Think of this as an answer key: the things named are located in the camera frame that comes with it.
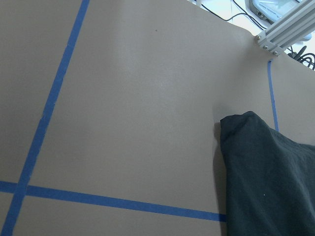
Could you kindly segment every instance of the folded cloth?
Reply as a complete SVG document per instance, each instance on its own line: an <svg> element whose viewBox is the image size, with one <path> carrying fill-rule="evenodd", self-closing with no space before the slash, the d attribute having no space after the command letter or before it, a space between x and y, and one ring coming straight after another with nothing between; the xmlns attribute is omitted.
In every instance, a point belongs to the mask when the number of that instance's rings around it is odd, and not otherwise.
<svg viewBox="0 0 315 236"><path fill-rule="evenodd" d="M221 120L228 236L315 236L315 146L254 112Z"/></svg>

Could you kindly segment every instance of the blue tape line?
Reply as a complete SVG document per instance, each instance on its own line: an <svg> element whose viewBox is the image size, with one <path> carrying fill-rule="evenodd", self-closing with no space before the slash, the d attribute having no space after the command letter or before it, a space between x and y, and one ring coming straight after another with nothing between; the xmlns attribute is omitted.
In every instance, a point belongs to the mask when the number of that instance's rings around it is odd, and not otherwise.
<svg viewBox="0 0 315 236"><path fill-rule="evenodd" d="M17 184L0 181L0 191L13 193ZM52 188L43 188L29 185L27 187L27 196L62 200L75 203L85 203L91 205L115 207L130 210L146 211L152 213L175 215L182 217L189 217L195 219L212 220L226 222L226 216L223 214L192 210L173 206L164 206L151 203L143 203L131 200L124 200L118 198L110 198L99 195L70 192L65 190L58 190Z"/></svg>
<svg viewBox="0 0 315 236"><path fill-rule="evenodd" d="M49 92L45 108L43 111L42 118L39 121L37 130L35 132L29 153L27 155L22 173L20 175L19 182L16 186L15 193L8 211L8 214L5 219L5 223L2 228L1 236L10 236L13 233L13 228L15 226L16 220L18 218L23 199L26 194L26 188L30 181L37 156L39 154L40 148L42 146L46 130L53 114L56 100L58 98L61 86L63 84L63 78L66 73L66 70L69 66L70 59L74 50L75 43L77 41L79 31L89 5L89 0L82 0L79 12L75 19L67 47L64 50L63 58L60 62L60 65L57 70L56 77L54 79L53 85Z"/></svg>
<svg viewBox="0 0 315 236"><path fill-rule="evenodd" d="M271 62L272 62L272 60L268 61L269 90L270 90L270 98L271 98L271 105L272 105L272 113L274 115L275 130L279 131L278 117L277 117L277 110L276 110L276 103L275 103L275 96L274 96L274 89L272 87Z"/></svg>

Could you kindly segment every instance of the blue tape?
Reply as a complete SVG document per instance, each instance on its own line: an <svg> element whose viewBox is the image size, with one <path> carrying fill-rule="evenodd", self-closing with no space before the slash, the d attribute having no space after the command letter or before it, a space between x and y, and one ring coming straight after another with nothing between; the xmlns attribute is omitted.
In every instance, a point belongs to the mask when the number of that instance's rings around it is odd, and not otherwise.
<svg viewBox="0 0 315 236"><path fill-rule="evenodd" d="M85 13L88 9L89 0L82 0L79 12L75 19L67 47L64 50L63 58L60 62L60 65L57 70L56 77L54 79L53 85L49 92L45 108L43 111L42 118L39 121L37 130L35 132L29 153L27 155L22 173L20 175L20 179L18 184L16 185L16 189L13 195L13 199L8 211L8 214L5 219L5 223L3 225L1 236L10 236L13 233L13 229L18 218L23 199L26 194L26 188L30 181L37 156L39 154L40 148L42 146L47 127L49 125L49 121L53 114L53 110L55 107L55 103L57 101L61 86L63 84L63 78L66 73L66 70L69 66L70 59L74 50L75 43L77 41L79 31L85 16Z"/></svg>
<svg viewBox="0 0 315 236"><path fill-rule="evenodd" d="M275 96L274 96L274 89L273 89L273 86L272 86L271 62L272 62L272 60L268 61L268 68L267 68L267 70L268 70L268 81L269 81L269 90L270 90L272 113L274 115L275 130L279 131L278 117L277 117L277 110L276 110L276 103L275 103Z"/></svg>
<svg viewBox="0 0 315 236"><path fill-rule="evenodd" d="M0 191L13 193L16 185L17 184L15 183L0 181ZM32 197L55 199L55 200L62 200L62 201L75 202L75 203L85 203L85 204L105 206L105 207L115 207L115 208L146 211L146 212L152 212L152 213L175 215L175 216L195 218L195 219L226 222L226 216L223 214L218 214L218 213L192 210L192 209L173 207L173 206L164 206L164 205L151 204L151 203L143 203L143 202L137 202L137 201L131 201L131 200L110 198L110 197L85 194L85 193L70 192L70 191L58 190L58 189L52 189L52 188L43 188L43 187L37 187L37 186L31 186L31 185L27 187L26 195L32 196Z"/></svg>

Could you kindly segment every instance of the fabric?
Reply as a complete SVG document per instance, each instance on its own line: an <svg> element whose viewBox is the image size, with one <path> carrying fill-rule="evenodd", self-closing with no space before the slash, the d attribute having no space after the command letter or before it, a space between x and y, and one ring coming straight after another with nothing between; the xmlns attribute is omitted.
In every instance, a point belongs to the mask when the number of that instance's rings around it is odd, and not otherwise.
<svg viewBox="0 0 315 236"><path fill-rule="evenodd" d="M315 236L315 146L254 112L221 120L228 236Z"/></svg>

